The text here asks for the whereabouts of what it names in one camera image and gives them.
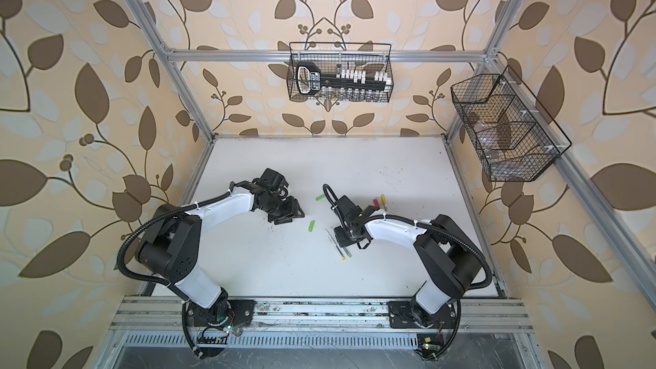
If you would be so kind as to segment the clear pen yellow cap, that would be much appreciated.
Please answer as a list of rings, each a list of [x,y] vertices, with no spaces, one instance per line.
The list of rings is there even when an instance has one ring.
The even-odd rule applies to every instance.
[[[381,199],[381,203],[383,205],[384,212],[386,212],[386,213],[389,212],[389,208],[388,208],[388,205],[387,205],[387,200],[385,198],[385,195],[381,195],[380,199]]]

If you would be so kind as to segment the clear pen yellow tip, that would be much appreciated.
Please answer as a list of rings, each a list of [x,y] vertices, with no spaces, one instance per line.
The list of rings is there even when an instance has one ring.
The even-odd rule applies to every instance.
[[[327,234],[331,244],[334,246],[334,248],[336,249],[336,251],[340,255],[341,260],[346,261],[346,256],[343,253],[342,249],[339,247],[338,242],[336,241],[335,237],[333,237],[333,235],[331,234],[331,232],[328,229],[326,229],[325,231],[326,231],[326,234]]]

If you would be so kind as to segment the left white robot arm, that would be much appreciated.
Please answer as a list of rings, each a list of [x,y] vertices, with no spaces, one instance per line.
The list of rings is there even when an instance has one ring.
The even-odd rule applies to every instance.
[[[198,265],[202,235],[238,215],[261,210],[268,222],[282,225],[305,217],[287,185],[265,187],[242,181],[215,198],[184,207],[160,206],[156,215],[125,238],[116,266],[127,278],[163,285],[200,309],[210,310],[225,297]]]

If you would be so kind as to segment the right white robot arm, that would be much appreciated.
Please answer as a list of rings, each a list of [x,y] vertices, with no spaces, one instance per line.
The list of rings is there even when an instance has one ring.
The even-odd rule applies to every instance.
[[[412,249],[428,274],[403,314],[418,327],[435,326],[449,304],[461,300],[469,290],[491,285],[493,273],[485,255],[447,215],[433,220],[411,220],[379,213],[375,206],[361,208],[348,197],[329,200],[338,217],[334,228],[338,245],[366,249],[374,241],[385,241]]]

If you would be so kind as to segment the black tool in basket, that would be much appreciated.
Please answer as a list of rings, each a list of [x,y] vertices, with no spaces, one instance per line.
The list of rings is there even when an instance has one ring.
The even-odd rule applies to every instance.
[[[393,78],[386,72],[367,73],[366,70],[336,66],[334,70],[319,68],[310,61],[302,61],[293,69],[292,83],[302,95],[379,95],[391,93]]]

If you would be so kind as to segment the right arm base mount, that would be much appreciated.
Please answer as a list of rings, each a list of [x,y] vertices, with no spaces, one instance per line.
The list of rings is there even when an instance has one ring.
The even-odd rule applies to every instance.
[[[461,325],[461,300],[448,301],[435,314],[430,314],[415,301],[387,303],[392,329],[426,329],[426,338],[418,336],[415,354],[424,361],[438,361],[448,351]]]

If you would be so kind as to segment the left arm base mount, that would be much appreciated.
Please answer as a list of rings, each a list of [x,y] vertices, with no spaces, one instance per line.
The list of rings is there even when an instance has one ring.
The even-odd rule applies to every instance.
[[[184,339],[196,358],[203,360],[222,353],[232,338],[239,337],[255,314],[254,300],[229,300],[221,297],[209,309],[191,301],[182,303],[181,322]]]

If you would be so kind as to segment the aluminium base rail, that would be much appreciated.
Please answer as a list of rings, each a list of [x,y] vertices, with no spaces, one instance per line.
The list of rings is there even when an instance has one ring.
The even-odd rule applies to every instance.
[[[517,300],[466,298],[461,312],[444,307],[435,324],[421,327],[410,318],[405,298],[282,298],[230,301],[233,314],[210,326],[196,311],[182,326],[182,303],[174,297],[127,297],[111,330],[134,346],[205,348],[415,350],[424,343],[458,335],[521,336],[534,332],[524,304]]]

